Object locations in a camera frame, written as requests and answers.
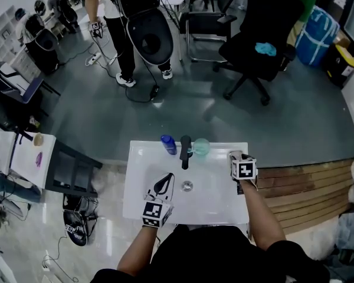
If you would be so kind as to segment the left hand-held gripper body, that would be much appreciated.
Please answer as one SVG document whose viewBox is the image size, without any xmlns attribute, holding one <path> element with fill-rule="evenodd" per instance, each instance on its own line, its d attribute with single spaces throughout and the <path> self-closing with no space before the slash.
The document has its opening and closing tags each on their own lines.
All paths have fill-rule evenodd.
<svg viewBox="0 0 354 283">
<path fill-rule="evenodd" d="M 173 204 L 168 200 L 146 195 L 141 215 L 143 226 L 161 228 L 173 211 Z"/>
</svg>

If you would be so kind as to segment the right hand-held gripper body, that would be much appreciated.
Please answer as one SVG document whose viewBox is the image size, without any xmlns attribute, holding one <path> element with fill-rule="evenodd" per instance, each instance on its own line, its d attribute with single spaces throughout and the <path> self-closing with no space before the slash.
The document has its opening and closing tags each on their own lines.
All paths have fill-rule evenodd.
<svg viewBox="0 0 354 283">
<path fill-rule="evenodd" d="M 243 151 L 228 152 L 228 163 L 230 166 L 231 179 L 237 185 L 237 193 L 243 194 L 244 191 L 241 186 L 241 181 L 246 181 L 258 189 L 258 169 L 257 160 L 245 154 Z"/>
</svg>

